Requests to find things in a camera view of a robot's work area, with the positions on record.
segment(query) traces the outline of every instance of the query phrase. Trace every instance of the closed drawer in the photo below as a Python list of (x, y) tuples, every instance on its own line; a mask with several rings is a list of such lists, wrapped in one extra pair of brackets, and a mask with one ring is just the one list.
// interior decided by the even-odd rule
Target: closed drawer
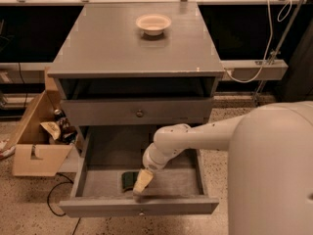
[(63, 100), (72, 125), (171, 124), (207, 122), (211, 98)]
[(201, 155), (189, 150), (158, 172), (141, 198), (123, 191), (121, 175), (139, 171), (154, 134), (151, 125), (90, 127), (71, 198), (60, 202), (71, 216), (210, 214), (217, 199), (207, 196)]

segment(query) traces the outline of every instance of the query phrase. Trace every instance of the floor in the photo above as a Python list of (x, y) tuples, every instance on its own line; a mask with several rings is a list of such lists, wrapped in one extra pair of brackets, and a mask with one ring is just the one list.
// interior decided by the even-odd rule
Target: floor
[[(210, 121), (240, 116), (254, 108), (249, 98), (240, 100), (217, 98)], [(0, 140), (10, 138), (16, 121), (0, 122)], [(134, 216), (81, 218), (75, 234), (197, 234), (227, 235), (227, 152), (201, 151), (208, 193), (220, 204), (211, 215)], [(50, 190), (65, 181), (59, 175), (45, 177), (14, 177), (14, 156), (0, 161), (0, 234), (72, 234), (78, 218), (58, 217), (46, 204)], [(64, 184), (51, 198), (58, 212), (60, 200), (69, 197), (70, 184)]]

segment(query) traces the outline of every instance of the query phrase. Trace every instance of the gray cabinet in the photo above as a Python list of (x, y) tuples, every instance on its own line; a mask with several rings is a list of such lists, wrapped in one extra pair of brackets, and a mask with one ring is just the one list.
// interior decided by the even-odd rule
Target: gray cabinet
[[(168, 15), (171, 28), (147, 38), (135, 25), (147, 13)], [(218, 200), (207, 194), (199, 151), (172, 160), (140, 197), (121, 181), (142, 167), (160, 126), (208, 121), (223, 70), (197, 4), (86, 5), (77, 27), (48, 72), (84, 140), (61, 208), (69, 216), (212, 213)]]

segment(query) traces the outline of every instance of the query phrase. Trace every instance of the drawer handle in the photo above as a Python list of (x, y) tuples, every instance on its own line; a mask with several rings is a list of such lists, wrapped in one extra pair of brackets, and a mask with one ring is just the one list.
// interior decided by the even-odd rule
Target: drawer handle
[(142, 110), (138, 110), (137, 113), (136, 113), (136, 116), (138, 118), (142, 118), (144, 116), (144, 112)]

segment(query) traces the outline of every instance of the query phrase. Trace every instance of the bowl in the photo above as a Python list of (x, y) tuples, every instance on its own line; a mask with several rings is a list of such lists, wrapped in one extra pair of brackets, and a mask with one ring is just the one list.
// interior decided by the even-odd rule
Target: bowl
[(147, 35), (161, 35), (171, 25), (171, 19), (161, 14), (146, 14), (136, 20), (136, 25)]

